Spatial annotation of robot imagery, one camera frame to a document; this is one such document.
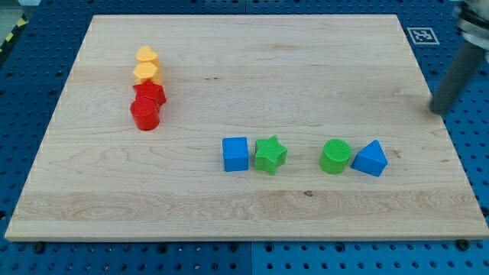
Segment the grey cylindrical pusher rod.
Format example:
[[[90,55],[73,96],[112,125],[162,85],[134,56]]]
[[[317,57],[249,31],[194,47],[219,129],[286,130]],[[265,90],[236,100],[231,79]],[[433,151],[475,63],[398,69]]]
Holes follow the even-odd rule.
[[[445,77],[429,102],[429,110],[432,113],[446,115],[449,112],[485,60],[485,53],[485,49],[470,42],[461,44]]]

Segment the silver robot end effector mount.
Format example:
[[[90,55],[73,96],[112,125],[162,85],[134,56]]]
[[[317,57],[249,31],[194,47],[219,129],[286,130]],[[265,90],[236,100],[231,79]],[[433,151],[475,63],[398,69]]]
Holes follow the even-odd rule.
[[[488,62],[488,0],[461,0],[455,8],[463,38],[481,48]]]

